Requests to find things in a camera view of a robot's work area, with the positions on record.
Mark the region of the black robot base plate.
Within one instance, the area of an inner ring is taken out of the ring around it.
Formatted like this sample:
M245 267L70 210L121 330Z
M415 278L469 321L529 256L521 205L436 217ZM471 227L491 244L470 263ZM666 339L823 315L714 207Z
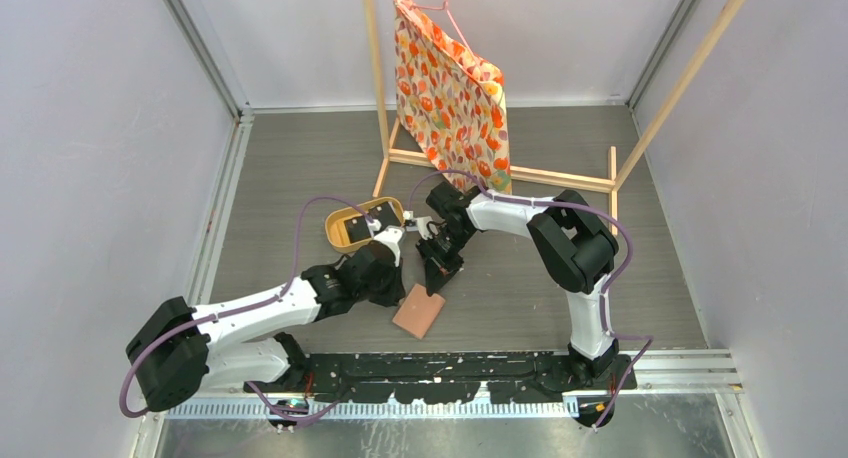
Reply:
M631 362L616 356L597 377L554 352L311 354L270 383L265 393L308 393L322 402L428 405L469 403L483 391L494 404L554 403L563 394L609 396Z

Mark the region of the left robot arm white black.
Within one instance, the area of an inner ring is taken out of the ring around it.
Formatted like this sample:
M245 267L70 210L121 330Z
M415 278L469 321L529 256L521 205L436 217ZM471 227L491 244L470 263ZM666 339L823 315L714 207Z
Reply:
M298 390L307 376L299 345L283 329L349 312L362 301L393 307L405 295L395 244L374 240L337 264L315 265L280 286L211 305L181 296L159 305L130 340L129 380L144 413L174 408L201 390L246 382Z

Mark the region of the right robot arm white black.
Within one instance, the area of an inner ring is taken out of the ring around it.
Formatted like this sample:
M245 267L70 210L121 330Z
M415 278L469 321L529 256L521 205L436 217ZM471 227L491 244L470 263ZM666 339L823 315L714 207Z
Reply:
M420 228L416 248L423 260L425 288L433 295L460 271L461 250L476 234L499 231L530 239L551 279L566 292L571 319L567 364L574 381L596 388L611 373L619 351L605 326L601 294L614 270L617 239L582 196L565 190L556 197L520 197L450 183L434 187L427 205L440 217Z

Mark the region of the pink blue card holder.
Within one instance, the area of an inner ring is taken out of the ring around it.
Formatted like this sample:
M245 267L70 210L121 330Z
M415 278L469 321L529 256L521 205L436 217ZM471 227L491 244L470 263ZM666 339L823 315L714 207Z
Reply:
M425 286L415 284L402 300L392 323L416 339L423 340L445 303L441 295L429 295Z

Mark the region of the yellow oval card tray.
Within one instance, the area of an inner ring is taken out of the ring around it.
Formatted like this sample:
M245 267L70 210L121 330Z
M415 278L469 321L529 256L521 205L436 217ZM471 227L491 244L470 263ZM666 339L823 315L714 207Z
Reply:
M359 205L380 227L373 231L365 217L353 207L334 211L325 219L325 232L330 245L340 253L351 253L365 245L388 226L401 226L403 208L393 197L373 198Z

